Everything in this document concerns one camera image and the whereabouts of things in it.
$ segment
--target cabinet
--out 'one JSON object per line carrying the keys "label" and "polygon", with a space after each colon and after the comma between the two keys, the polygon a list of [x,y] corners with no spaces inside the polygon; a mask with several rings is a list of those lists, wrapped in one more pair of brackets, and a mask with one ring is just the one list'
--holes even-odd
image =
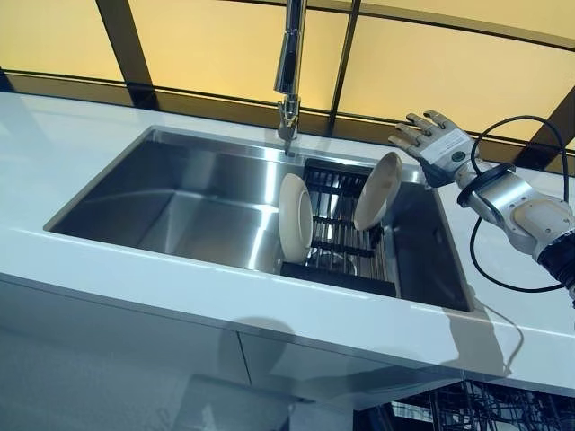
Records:
{"label": "cabinet", "polygon": [[0,282],[0,429],[155,429],[196,374],[249,384],[236,332]]}
{"label": "cabinet", "polygon": [[285,341],[241,334],[252,385],[362,410],[461,380]]}

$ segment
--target countertop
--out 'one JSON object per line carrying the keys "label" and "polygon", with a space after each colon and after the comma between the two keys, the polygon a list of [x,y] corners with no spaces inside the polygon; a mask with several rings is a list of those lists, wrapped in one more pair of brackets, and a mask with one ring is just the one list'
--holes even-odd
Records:
{"label": "countertop", "polygon": [[[444,365],[469,377],[500,377],[507,384],[575,396],[575,310],[567,291],[519,294],[482,278],[468,252],[475,214],[457,205],[455,185],[443,187],[439,195],[474,292],[473,312],[43,231],[60,208],[152,125],[262,145],[280,143],[275,130],[265,128],[0,92],[0,274],[218,321],[290,328],[302,339],[381,354],[412,366]],[[374,163],[393,151],[306,135],[293,148],[342,158],[360,155]],[[405,154],[401,157],[416,164]],[[517,173],[543,193],[562,194],[559,175]],[[482,225],[477,254],[485,269],[502,281],[524,287],[555,283],[494,226]]]}

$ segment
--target faucet spout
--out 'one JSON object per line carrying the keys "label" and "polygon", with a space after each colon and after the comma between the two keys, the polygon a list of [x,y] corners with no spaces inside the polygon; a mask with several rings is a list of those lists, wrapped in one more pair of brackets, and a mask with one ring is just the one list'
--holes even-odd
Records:
{"label": "faucet spout", "polygon": [[278,135],[285,142],[286,154],[296,138],[299,122],[299,71],[304,41],[307,0],[287,0],[286,30],[279,55],[274,90],[285,94],[278,102]]}

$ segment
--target sink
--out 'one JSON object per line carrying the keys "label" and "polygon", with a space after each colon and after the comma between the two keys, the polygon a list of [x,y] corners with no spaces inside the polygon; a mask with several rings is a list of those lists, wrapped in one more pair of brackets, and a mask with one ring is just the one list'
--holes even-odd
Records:
{"label": "sink", "polygon": [[[265,148],[252,141],[150,128],[58,211],[44,229],[97,242],[285,274],[278,231],[279,187],[284,176],[294,173],[310,180],[310,167],[329,169],[335,172],[334,176],[326,177],[332,178],[333,186],[334,178],[343,178],[345,172],[365,181],[370,165],[373,165],[370,161],[336,161],[323,154],[285,156],[280,148]],[[317,184],[308,184],[313,201],[323,190],[331,202],[329,189],[319,188],[314,194],[311,190]],[[361,189],[358,180],[355,187]],[[333,216],[333,209],[328,208],[332,212],[326,214],[325,204],[320,201],[318,198],[313,202],[314,220],[318,224],[326,216]],[[438,194],[425,187],[419,168],[404,166],[400,192],[378,231],[370,234],[372,238],[382,238],[378,245],[379,261],[385,270],[374,272],[373,277],[356,271],[354,279],[349,274],[334,274],[330,260],[329,270],[324,272],[331,275],[320,281],[470,310],[466,284]],[[335,237],[330,230],[330,237],[325,240],[332,244]],[[316,248],[312,248],[301,270],[305,272],[306,267],[312,267],[313,259],[318,266],[325,252],[317,248],[320,245],[313,244]],[[335,246],[329,247],[330,259],[333,256],[343,259],[343,255],[347,259],[351,250],[342,248],[337,253]],[[363,259],[357,256],[358,267]],[[300,278],[313,279],[305,274]],[[370,284],[362,284],[360,279]]]}

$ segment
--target stainless steel sink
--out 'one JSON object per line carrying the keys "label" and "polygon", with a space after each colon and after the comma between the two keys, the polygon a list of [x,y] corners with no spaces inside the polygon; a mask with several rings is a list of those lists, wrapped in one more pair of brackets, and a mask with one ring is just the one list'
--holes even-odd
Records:
{"label": "stainless steel sink", "polygon": [[[291,157],[253,142],[152,128],[45,230],[280,274],[279,187],[287,173],[303,177],[306,164],[318,159],[329,162],[318,154]],[[333,166],[370,171],[366,162],[345,163]],[[385,276],[395,285],[382,295],[469,310],[437,192],[424,187],[418,169],[405,167],[382,227]],[[357,288],[346,280],[344,286]]]}

